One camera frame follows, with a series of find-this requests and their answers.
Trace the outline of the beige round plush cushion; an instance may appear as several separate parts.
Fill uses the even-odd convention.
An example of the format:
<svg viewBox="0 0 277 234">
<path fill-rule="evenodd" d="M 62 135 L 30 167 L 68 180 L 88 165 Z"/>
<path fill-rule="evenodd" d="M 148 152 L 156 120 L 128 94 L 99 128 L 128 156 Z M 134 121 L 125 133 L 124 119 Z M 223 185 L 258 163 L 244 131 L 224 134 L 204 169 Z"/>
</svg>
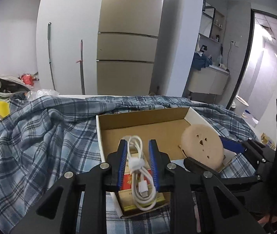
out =
<svg viewBox="0 0 277 234">
<path fill-rule="evenodd" d="M 206 125 L 195 124 L 181 136 L 181 150 L 205 166 L 218 171 L 224 159 L 224 148 L 219 135 Z"/>
</svg>

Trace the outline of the yellow cigarette pack on table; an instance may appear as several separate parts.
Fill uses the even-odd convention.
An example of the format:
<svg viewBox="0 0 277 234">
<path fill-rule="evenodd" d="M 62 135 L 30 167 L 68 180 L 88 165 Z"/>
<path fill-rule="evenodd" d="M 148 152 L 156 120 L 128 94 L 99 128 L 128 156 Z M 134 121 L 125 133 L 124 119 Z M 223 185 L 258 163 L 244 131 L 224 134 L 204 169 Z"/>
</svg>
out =
<svg viewBox="0 0 277 234">
<path fill-rule="evenodd" d="M 276 149 L 276 145 L 275 145 L 274 141 L 269 136 L 267 136 L 265 133 L 261 134 L 261 142 L 273 150 Z"/>
</svg>

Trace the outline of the shallow cardboard box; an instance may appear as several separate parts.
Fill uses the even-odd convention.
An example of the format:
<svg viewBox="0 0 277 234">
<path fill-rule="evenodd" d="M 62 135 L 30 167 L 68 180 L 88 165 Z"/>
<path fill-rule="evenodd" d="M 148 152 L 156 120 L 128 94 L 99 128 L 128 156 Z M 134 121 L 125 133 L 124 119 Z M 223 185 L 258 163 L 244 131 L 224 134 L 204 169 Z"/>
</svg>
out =
<svg viewBox="0 0 277 234">
<path fill-rule="evenodd" d="M 102 162 L 106 162 L 110 153 L 117 151 L 121 139 L 128 140 L 137 135 L 143 142 L 145 166 L 150 171 L 149 141 L 155 139 L 160 151 L 169 155 L 170 160 L 183 160 L 186 155 L 182 152 L 181 137 L 186 128 L 191 125 L 205 125 L 215 134 L 220 135 L 194 108 L 169 108 L 145 110 L 132 113 L 100 115 L 96 117 L 98 144 Z M 132 179 L 125 168 L 123 186 L 118 193 L 111 192 L 113 204 L 120 218 L 131 218 L 143 212 L 135 206 L 132 200 L 130 185 Z M 156 206 L 149 212 L 162 208 L 170 203 L 170 193 L 158 194 Z"/>
</svg>

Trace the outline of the red white cigarette pack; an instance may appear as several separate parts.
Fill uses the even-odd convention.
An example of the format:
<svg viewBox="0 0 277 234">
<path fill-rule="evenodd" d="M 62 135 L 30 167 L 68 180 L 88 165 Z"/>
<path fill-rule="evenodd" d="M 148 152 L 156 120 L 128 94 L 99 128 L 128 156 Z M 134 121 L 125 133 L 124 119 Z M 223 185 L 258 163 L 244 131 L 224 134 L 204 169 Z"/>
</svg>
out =
<svg viewBox="0 0 277 234">
<path fill-rule="evenodd" d="M 154 186 L 150 184 L 150 180 L 145 174 L 140 171 L 134 172 L 135 184 L 132 186 L 132 174 L 128 167 L 128 161 L 126 162 L 125 173 L 123 177 L 123 185 L 118 192 L 118 201 L 123 211 L 123 216 L 135 215 L 151 211 L 156 208 L 166 206 L 169 201 L 163 193 L 156 193 L 156 197 L 147 203 L 147 199 L 151 196 Z M 132 195 L 132 188 L 134 188 L 136 194 L 141 197 L 144 203 L 134 200 Z"/>
</svg>

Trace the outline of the blue plaid cloth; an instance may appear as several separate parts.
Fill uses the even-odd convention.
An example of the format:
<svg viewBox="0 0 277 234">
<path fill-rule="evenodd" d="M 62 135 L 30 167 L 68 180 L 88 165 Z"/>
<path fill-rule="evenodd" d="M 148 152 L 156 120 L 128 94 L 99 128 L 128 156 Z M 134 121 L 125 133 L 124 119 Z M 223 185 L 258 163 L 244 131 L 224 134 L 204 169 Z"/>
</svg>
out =
<svg viewBox="0 0 277 234">
<path fill-rule="evenodd" d="M 10 115 L 0 121 L 0 230 L 9 233 L 66 172 L 84 173 L 101 162 L 96 116 L 174 107 L 193 108 L 228 139 L 256 137 L 234 112 L 181 97 L 12 97 Z"/>
</svg>

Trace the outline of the beige bathroom vanity cabinet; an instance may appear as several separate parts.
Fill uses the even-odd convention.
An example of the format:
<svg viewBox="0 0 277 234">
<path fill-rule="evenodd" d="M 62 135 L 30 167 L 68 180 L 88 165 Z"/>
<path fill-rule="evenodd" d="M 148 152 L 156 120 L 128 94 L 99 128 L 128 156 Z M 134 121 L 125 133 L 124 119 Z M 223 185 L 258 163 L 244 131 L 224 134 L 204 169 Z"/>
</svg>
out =
<svg viewBox="0 0 277 234">
<path fill-rule="evenodd" d="M 216 66 L 191 69 L 187 90 L 198 94 L 222 95 L 228 78 L 229 73 Z"/>
</svg>

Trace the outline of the blue clothes pile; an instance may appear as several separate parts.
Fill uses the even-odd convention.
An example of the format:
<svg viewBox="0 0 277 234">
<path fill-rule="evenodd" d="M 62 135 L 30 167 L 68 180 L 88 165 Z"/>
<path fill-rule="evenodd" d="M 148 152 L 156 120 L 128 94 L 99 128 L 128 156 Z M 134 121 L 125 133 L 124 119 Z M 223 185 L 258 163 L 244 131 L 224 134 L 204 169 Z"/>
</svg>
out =
<svg viewBox="0 0 277 234">
<path fill-rule="evenodd" d="M 198 53 L 198 52 L 194 53 L 191 68 L 200 71 L 202 68 L 207 68 L 211 65 L 212 65 L 212 61 L 209 57 L 207 57 L 203 53 Z"/>
</svg>

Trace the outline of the red snack bag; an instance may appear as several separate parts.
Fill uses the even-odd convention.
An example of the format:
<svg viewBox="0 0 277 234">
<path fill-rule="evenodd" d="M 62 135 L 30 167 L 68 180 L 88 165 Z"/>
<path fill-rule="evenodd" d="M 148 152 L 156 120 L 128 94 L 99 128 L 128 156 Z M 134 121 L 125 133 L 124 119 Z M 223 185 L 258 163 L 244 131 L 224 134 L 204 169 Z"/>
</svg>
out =
<svg viewBox="0 0 277 234">
<path fill-rule="evenodd" d="M 19 76 L 19 79 L 29 86 L 34 86 L 35 82 L 39 81 L 39 78 L 36 74 L 22 74 Z"/>
</svg>

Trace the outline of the grey folded bag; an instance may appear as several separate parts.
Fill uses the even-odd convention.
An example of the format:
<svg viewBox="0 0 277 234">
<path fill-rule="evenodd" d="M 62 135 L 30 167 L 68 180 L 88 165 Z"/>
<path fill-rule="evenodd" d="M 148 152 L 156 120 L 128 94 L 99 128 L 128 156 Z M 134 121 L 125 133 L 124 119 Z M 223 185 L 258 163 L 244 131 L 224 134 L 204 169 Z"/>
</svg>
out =
<svg viewBox="0 0 277 234">
<path fill-rule="evenodd" d="M 15 94 L 27 93 L 32 90 L 31 85 L 26 85 L 20 79 L 11 75 L 0 75 L 0 97 L 9 98 Z"/>
</svg>

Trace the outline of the gold three-door refrigerator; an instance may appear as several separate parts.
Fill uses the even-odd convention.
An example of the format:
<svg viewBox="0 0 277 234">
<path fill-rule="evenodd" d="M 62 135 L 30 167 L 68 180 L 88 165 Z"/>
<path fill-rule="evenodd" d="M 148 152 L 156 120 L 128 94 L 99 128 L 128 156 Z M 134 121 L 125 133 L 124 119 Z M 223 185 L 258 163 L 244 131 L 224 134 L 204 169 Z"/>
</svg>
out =
<svg viewBox="0 0 277 234">
<path fill-rule="evenodd" d="M 100 95 L 149 94 L 163 0 L 102 0 L 97 42 Z"/>
</svg>

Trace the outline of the bathroom wall shelf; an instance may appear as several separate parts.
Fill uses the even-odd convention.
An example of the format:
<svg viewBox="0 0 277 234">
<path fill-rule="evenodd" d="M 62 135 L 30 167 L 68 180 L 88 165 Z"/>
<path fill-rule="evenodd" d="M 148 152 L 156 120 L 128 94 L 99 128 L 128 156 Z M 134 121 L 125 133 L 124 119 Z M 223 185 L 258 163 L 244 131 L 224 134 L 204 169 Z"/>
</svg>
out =
<svg viewBox="0 0 277 234">
<path fill-rule="evenodd" d="M 202 10 L 199 34 L 222 43 L 225 32 L 225 16 L 205 2 Z"/>
</svg>

